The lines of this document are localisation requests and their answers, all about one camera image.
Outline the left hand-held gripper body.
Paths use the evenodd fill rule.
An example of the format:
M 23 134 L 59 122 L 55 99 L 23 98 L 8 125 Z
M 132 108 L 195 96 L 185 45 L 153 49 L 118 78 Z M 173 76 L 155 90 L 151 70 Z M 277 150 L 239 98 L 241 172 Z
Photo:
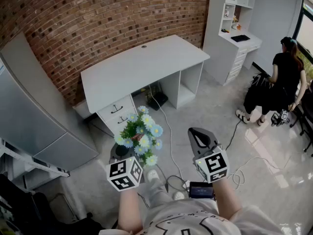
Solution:
M 143 163 L 133 148 L 117 143 L 111 149 L 109 164 L 106 166 L 107 180 L 117 191 L 137 188 L 144 183 Z

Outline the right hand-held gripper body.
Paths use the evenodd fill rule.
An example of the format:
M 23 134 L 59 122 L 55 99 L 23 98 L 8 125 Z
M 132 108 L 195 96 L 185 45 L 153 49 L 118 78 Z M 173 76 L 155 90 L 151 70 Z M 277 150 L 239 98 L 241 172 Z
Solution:
M 188 129 L 188 137 L 194 154 L 193 164 L 208 183 L 229 175 L 226 151 L 212 132 L 191 127 Z

